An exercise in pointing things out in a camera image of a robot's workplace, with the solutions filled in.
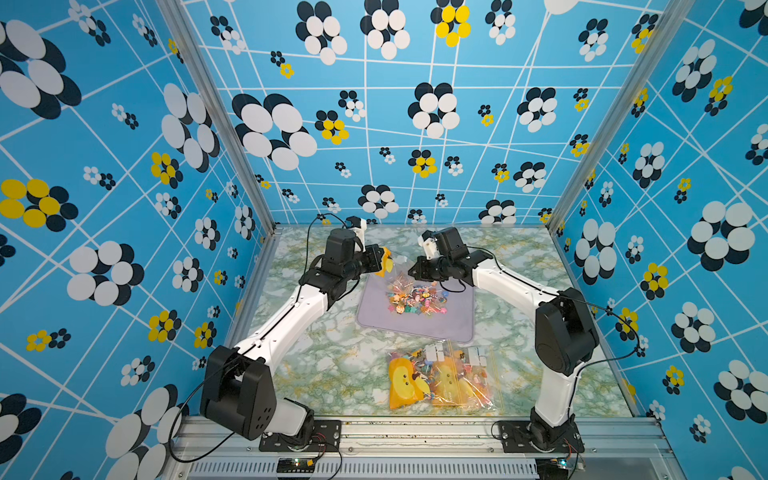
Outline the pile of colourful candies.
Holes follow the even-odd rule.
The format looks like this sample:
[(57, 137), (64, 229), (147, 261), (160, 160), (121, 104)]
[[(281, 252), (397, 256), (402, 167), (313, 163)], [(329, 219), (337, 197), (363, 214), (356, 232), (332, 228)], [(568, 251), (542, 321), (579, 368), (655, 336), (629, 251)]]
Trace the pile of colourful candies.
[(387, 293), (388, 309), (397, 315), (444, 315), (448, 292), (437, 284), (392, 284)]

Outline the ziploc bag with yellow duck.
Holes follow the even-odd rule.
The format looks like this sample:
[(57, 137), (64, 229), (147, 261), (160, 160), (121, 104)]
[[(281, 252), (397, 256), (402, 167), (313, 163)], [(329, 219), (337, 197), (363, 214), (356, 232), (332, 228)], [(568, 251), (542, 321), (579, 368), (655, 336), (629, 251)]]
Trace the ziploc bag with yellow duck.
[(406, 285), (438, 284), (440, 277), (432, 259), (425, 255), (408, 256), (386, 247), (383, 250), (382, 269), (374, 273), (370, 280), (374, 287), (386, 290), (396, 281), (403, 281)]

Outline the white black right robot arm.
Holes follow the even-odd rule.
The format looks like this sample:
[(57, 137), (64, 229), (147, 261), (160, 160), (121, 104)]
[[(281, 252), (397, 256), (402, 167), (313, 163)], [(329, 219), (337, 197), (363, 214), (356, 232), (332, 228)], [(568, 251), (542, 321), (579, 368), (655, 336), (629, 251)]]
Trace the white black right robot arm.
[(593, 315), (581, 292), (556, 290), (503, 266), (489, 250), (471, 247), (459, 231), (427, 230), (418, 237), (424, 254), (408, 274), (420, 281), (454, 279), (491, 293), (527, 314), (534, 327), (534, 347), (544, 365), (539, 397), (528, 425), (530, 442), (552, 451), (576, 431), (572, 404), (579, 374), (599, 345)]

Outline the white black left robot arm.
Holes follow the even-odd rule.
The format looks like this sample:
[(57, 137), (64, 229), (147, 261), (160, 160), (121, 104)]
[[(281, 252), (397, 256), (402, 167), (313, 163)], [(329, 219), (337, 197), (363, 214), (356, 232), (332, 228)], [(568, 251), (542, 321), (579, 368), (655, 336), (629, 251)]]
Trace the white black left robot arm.
[(298, 287), (262, 327), (208, 359), (200, 414), (248, 440), (268, 433), (303, 447), (314, 430), (314, 411), (277, 396), (273, 374), (286, 353), (317, 319), (355, 288), (365, 274), (382, 270), (384, 250), (365, 243), (366, 224), (350, 217), (330, 232), (324, 252), (307, 265)]

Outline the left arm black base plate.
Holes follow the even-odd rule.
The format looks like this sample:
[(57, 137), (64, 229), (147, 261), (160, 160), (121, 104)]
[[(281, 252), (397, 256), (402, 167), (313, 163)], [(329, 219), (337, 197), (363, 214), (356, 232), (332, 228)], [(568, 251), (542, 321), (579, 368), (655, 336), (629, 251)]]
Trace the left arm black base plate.
[(338, 451), (342, 422), (336, 419), (313, 419), (294, 436), (270, 433), (259, 442), (261, 452), (327, 453)]

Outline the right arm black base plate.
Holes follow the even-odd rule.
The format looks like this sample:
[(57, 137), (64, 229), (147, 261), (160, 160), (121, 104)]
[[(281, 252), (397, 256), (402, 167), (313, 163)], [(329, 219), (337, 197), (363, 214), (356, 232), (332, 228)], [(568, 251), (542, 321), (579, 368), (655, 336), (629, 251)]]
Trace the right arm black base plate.
[(575, 455), (585, 452), (573, 419), (557, 427), (541, 422), (495, 421), (491, 435), (501, 443), (505, 453)]

